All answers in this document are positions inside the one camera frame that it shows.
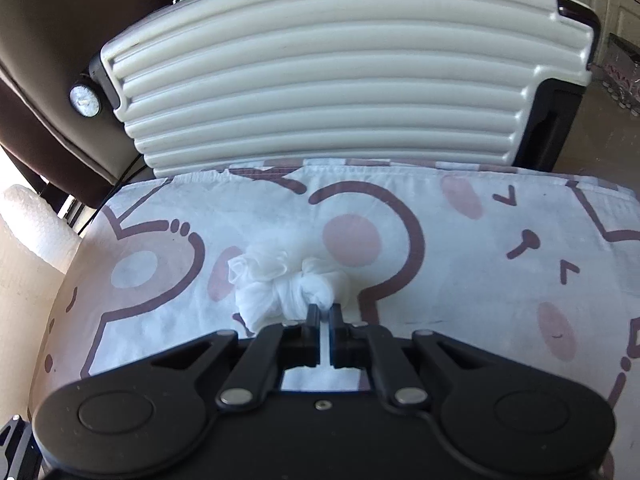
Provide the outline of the brown curtain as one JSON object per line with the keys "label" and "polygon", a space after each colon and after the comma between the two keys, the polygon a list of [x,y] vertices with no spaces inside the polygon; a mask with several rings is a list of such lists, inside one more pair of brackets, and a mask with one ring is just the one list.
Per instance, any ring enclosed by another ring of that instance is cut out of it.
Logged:
{"label": "brown curtain", "polygon": [[98,206],[137,151],[108,104],[80,116],[68,92],[99,50],[158,0],[1,0],[1,144]]}

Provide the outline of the pack of water bottles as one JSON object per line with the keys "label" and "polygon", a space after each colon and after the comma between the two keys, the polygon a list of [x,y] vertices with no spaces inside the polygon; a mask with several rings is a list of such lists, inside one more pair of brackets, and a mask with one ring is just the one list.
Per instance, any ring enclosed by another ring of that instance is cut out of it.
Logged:
{"label": "pack of water bottles", "polygon": [[602,86],[621,108],[639,116],[639,47],[612,32],[603,59]]}

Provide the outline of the white ribbed suitcase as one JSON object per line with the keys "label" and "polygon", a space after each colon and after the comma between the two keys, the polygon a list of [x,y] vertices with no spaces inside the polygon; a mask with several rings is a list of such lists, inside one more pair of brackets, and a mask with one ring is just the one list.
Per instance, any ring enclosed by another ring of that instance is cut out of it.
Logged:
{"label": "white ribbed suitcase", "polygon": [[280,157],[548,170],[600,36],[577,0],[175,0],[70,89],[157,176]]}

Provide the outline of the cartoon bear bedsheet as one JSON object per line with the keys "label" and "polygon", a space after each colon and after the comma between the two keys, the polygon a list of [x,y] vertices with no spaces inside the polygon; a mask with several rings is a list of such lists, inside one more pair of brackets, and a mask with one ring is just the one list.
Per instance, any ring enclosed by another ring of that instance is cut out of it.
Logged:
{"label": "cartoon bear bedsheet", "polygon": [[251,264],[327,276],[347,321],[426,328],[582,382],[639,474],[639,200],[586,176],[362,159],[276,160],[130,184],[102,208],[52,307],[29,408],[207,335],[252,336]]}

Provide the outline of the white cloth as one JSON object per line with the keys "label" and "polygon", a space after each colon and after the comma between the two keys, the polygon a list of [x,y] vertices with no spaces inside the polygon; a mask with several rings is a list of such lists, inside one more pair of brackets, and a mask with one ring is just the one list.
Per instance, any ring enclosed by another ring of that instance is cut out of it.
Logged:
{"label": "white cloth", "polygon": [[282,321],[303,320],[314,304],[349,308],[354,283],[329,253],[300,240],[267,240],[247,246],[228,262],[234,303],[252,333]]}

